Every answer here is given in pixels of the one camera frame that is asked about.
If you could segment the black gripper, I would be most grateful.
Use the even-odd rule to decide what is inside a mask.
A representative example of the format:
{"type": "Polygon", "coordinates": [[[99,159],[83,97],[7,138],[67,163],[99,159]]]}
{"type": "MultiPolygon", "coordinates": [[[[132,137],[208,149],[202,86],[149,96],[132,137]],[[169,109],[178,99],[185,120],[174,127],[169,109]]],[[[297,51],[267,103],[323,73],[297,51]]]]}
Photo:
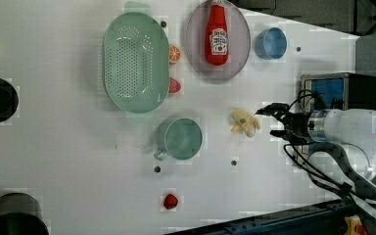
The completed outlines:
{"type": "Polygon", "coordinates": [[[304,144],[310,140],[307,131],[308,114],[291,113],[289,105],[272,103],[256,111],[257,115],[282,118],[284,130],[271,130],[270,135],[276,138],[285,138],[291,144],[304,144]]]}

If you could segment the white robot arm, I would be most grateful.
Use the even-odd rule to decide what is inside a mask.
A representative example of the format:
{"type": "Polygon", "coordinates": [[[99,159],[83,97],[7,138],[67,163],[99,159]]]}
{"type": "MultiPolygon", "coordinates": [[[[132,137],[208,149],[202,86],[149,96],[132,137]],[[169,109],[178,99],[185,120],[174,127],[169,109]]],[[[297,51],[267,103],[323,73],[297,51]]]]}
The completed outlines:
{"type": "Polygon", "coordinates": [[[290,106],[272,103],[257,110],[260,116],[283,124],[271,135],[308,154],[299,161],[313,182],[342,197],[376,201],[376,111],[324,109],[292,113],[290,106]]]}

